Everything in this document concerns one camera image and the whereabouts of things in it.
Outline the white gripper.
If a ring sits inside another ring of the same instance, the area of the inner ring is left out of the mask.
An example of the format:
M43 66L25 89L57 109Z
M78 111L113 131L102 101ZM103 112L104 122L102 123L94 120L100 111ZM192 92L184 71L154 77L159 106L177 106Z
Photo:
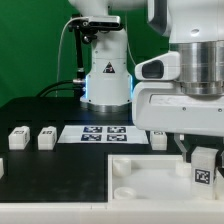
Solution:
M224 94L188 96L174 82L140 82L134 88L132 119L140 130L175 133L187 161L184 134L224 137Z

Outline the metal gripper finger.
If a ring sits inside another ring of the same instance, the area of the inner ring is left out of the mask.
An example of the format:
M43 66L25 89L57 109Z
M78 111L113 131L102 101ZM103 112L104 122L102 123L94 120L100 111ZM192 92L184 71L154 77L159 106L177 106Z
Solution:
M224 167L224 150L219 150L216 155L216 166L218 168Z

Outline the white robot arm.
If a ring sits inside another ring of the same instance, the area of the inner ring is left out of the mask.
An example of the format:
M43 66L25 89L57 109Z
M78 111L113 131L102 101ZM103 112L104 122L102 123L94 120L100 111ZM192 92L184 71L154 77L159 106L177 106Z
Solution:
M83 16L92 68L83 105L132 106L140 130L224 137L224 0L68 0ZM150 26L169 38L167 53L127 72L127 34L115 10L148 8Z

